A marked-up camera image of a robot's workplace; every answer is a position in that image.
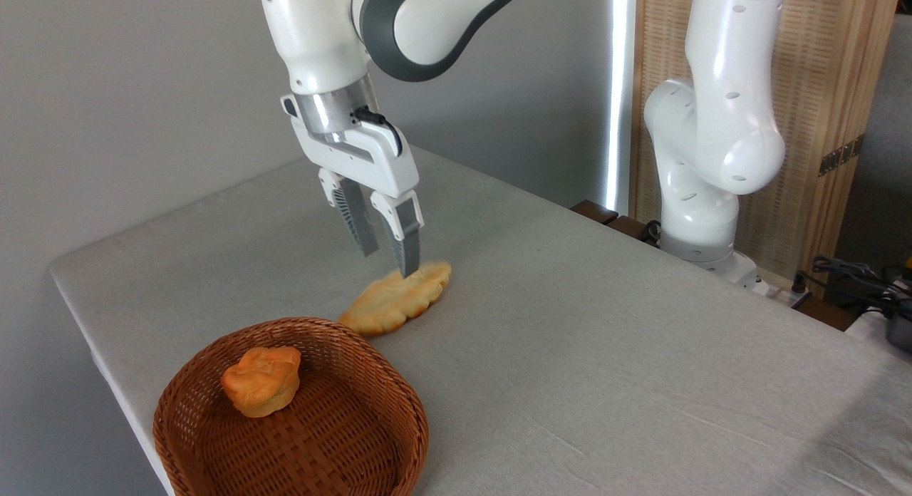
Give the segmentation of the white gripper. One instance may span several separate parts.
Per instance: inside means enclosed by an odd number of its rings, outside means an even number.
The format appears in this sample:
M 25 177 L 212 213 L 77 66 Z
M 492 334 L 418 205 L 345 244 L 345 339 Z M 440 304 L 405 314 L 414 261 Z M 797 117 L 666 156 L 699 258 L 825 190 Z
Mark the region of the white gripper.
M 282 105 L 305 156 L 321 167 L 318 178 L 328 203 L 338 210 L 362 255 L 377 252 L 378 240 L 359 184 L 375 190 L 371 204 L 383 219 L 402 279 L 410 277 L 420 268 L 425 223 L 414 191 L 419 171 L 400 130 L 362 120 L 343 131 L 340 142 L 323 141 L 307 130 L 292 93 L 282 97 Z

